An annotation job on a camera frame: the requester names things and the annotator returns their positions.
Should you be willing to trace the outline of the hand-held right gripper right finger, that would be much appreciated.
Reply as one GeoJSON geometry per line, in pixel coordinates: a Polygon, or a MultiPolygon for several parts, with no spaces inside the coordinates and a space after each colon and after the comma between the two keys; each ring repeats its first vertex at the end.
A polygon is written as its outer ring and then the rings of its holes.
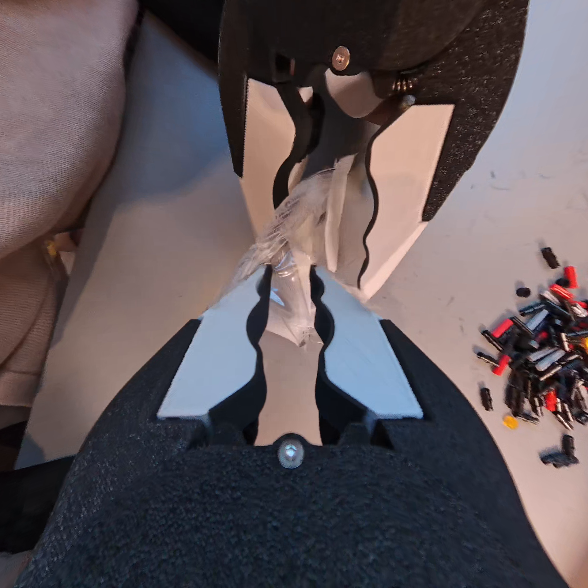
{"type": "Polygon", "coordinates": [[[384,321],[312,267],[319,354],[315,399],[328,422],[423,419],[423,409],[386,334],[384,321]]]}

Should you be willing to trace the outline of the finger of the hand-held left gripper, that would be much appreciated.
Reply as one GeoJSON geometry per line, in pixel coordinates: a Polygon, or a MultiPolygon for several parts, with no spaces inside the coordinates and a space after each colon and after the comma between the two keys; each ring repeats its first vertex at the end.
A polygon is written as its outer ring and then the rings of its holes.
{"type": "Polygon", "coordinates": [[[366,113],[354,177],[354,285],[362,301],[384,285],[420,237],[424,207],[455,104],[382,100],[366,113]]]}
{"type": "Polygon", "coordinates": [[[290,155],[294,140],[295,123],[278,90],[249,79],[241,188],[255,237],[274,216],[276,174],[290,155]]]}

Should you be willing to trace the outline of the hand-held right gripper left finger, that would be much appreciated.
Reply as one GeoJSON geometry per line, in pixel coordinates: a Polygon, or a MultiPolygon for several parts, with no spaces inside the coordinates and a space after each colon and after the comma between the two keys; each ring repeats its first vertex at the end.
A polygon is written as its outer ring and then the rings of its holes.
{"type": "Polygon", "coordinates": [[[163,419],[251,424],[266,400],[261,336],[269,314],[271,267],[259,267],[198,319],[162,401],[163,419]]]}

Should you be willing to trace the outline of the clear plastic bag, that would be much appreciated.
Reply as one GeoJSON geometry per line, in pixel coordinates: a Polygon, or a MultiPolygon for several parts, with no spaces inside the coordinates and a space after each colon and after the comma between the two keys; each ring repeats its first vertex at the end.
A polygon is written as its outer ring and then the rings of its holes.
{"type": "Polygon", "coordinates": [[[311,300],[313,265],[335,272],[350,168],[343,159],[301,181],[239,261],[223,295],[262,265],[272,267],[267,330],[304,347],[318,340],[311,300]]]}

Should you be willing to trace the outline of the pile of mixed small plastic parts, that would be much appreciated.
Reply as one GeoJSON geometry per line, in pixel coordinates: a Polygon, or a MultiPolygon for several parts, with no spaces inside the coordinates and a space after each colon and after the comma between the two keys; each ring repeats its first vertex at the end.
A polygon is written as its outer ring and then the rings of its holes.
{"type": "Polygon", "coordinates": [[[563,428],[560,447],[540,452],[542,464],[563,469],[579,464],[571,433],[576,424],[587,426],[587,299],[580,297],[575,266],[563,266],[550,247],[540,254],[560,275],[533,302],[494,329],[483,329],[481,336],[497,355],[477,351],[476,356],[494,375],[508,376],[505,427],[536,425],[551,415],[563,428]]]}

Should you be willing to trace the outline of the grey desk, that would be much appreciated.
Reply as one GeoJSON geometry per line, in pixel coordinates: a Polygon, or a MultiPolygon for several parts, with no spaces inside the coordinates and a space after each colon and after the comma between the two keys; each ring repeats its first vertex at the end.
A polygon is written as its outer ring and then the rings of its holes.
{"type": "MultiPolygon", "coordinates": [[[[75,453],[252,242],[216,80],[146,16],[119,151],[92,203],[16,466],[75,453]]],[[[587,427],[574,433],[581,465],[542,465],[561,427],[552,416],[505,427],[504,378],[473,352],[482,325],[513,314],[519,282],[547,285],[541,246],[587,287],[587,1],[530,3],[495,130],[371,302],[480,413],[552,561],[569,586],[587,587],[587,427]]]]}

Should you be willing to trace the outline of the person's beige printed sweatshirt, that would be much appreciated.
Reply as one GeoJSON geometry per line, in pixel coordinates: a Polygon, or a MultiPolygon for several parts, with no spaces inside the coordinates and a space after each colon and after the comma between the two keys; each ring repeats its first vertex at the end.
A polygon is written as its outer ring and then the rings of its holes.
{"type": "Polygon", "coordinates": [[[1,406],[30,408],[72,228],[114,156],[136,1],[1,1],[1,406]]]}

